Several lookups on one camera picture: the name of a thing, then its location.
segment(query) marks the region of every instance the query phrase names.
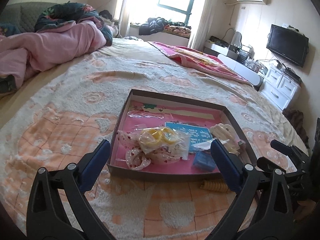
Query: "blue card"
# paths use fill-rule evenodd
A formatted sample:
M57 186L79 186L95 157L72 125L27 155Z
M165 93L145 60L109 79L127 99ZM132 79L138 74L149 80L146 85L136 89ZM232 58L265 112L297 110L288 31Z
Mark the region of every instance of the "blue card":
M193 126L182 123L165 122L165 126L177 131L182 131L191 135L189 152L196 153L197 150L193 148L193 144L212 140L212 135L208 128Z

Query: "pink blanket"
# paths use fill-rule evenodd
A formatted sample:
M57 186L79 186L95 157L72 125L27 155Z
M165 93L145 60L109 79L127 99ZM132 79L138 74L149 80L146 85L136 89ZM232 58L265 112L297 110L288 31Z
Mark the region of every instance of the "pink blanket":
M240 83L251 85L249 81L239 76L228 68L217 57L202 53L200 51L181 46L169 46L160 42L149 41L164 55L181 64L183 67L193 68L198 71L217 77L231 79Z
M0 36L0 78L13 75L16 89L24 80L106 44L92 21L83 21L42 33Z

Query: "television screen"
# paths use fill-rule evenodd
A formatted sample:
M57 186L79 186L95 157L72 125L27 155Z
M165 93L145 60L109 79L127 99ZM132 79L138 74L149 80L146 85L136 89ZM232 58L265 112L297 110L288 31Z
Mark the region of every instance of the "television screen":
M267 49L303 67L309 49L309 39L295 31L272 25Z

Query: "bed sheet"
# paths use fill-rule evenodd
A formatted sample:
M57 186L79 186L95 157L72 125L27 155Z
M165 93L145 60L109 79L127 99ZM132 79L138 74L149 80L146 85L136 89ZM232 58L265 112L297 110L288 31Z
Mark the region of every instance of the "bed sheet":
M39 74L1 101L7 100L2 122L10 120L0 130L0 200L23 232L37 169L63 169L102 139L110 140L131 88L227 106L257 157L265 156L287 171L294 166L270 147L271 140L307 152L285 117L249 85L178 66L146 42L115 39L111 47ZM199 185L114 178L106 166L85 195L118 239L201 240L235 195L208 192ZM79 228L65 194L60 196L70 222ZM255 207L253 203L243 226Z

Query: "silver screw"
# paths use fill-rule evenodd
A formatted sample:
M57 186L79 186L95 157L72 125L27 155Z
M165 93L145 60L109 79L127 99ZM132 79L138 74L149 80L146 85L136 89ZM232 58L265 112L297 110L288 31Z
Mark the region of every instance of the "silver screw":
M282 171L279 170L279 169L275 169L275 173L278 174L278 175L281 175L281 174L282 174Z
M68 165L68 170L74 170L75 168L76 168L76 164L75 163L70 163L69 165Z
M39 174L42 174L42 173L44 173L45 172L45 168L44 167L41 167L39 170L38 170L38 173Z
M253 170L253 166L251 164L246 164L244 167L248 171L252 171Z

